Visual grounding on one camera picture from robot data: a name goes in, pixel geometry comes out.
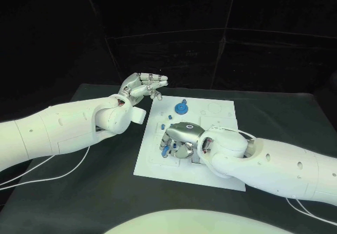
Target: black table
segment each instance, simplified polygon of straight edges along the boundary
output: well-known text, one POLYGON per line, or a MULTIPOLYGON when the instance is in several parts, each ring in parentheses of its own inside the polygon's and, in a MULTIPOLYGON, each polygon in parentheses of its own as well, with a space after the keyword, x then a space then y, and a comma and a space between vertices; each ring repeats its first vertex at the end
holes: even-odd
MULTIPOLYGON (((73 101, 106 97, 118 86, 80 85, 73 101)), ((234 101, 239 129, 337 156, 337 133, 309 94, 160 89, 162 95, 234 101)), ((138 107, 149 112, 151 99, 138 107)), ((282 197, 134 176, 144 124, 90 147, 86 159, 62 179, 18 186, 0 213, 0 233, 100 234, 119 223, 168 209, 201 209, 259 220, 296 234, 335 233, 337 227, 298 213, 282 197)), ((54 157, 23 181, 66 173, 86 149, 54 157)), ((33 160, 30 167, 44 158, 33 160)), ((337 207, 304 201, 308 210, 335 219, 337 207)))

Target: blue object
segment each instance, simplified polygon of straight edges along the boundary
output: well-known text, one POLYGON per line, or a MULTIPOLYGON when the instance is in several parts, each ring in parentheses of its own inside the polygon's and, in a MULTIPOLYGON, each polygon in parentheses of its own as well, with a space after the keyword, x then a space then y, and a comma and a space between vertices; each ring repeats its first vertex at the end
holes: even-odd
POLYGON ((183 102, 175 104, 174 111, 180 115, 185 114, 188 111, 188 106, 185 105, 185 103, 187 103, 187 101, 185 101, 185 99, 183 99, 183 102))
POLYGON ((162 152, 161 152, 161 156, 162 156, 162 157, 167 155, 167 150, 168 150, 168 149, 170 149, 170 147, 165 146, 164 149, 162 149, 162 152))

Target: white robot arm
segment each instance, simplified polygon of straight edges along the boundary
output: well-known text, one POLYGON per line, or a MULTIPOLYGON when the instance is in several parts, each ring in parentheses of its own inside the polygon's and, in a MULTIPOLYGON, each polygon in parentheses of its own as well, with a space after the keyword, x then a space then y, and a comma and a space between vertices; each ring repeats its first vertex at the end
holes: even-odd
POLYGON ((134 73, 118 94, 50 106, 31 116, 0 123, 0 171, 36 157, 70 153, 121 134, 129 122, 142 124, 145 110, 134 107, 167 77, 134 73))
POLYGON ((204 131, 181 122, 167 129, 160 149, 167 147, 177 158, 196 152, 217 176, 233 176, 278 196, 337 206, 337 159, 249 134, 246 140, 239 132, 221 126, 204 131), (171 148, 172 141, 178 149, 171 148))

